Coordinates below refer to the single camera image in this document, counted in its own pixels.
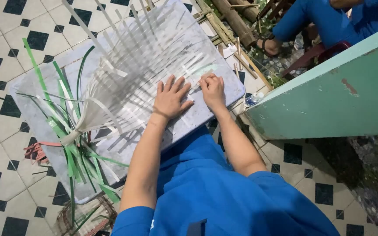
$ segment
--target green pillar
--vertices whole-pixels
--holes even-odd
[[[378,33],[268,93],[244,114],[268,139],[378,134]]]

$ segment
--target foot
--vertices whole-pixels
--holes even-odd
[[[257,46],[262,48],[263,40],[257,41]],[[279,53],[279,45],[275,40],[266,40],[264,50],[270,55],[277,55]]]

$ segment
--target water bottle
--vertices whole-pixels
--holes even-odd
[[[263,95],[262,92],[254,93],[254,94],[250,95],[250,97],[246,98],[246,100],[244,101],[244,105],[246,107],[253,106],[256,103],[260,102],[263,99],[263,97],[264,97],[264,95]]]

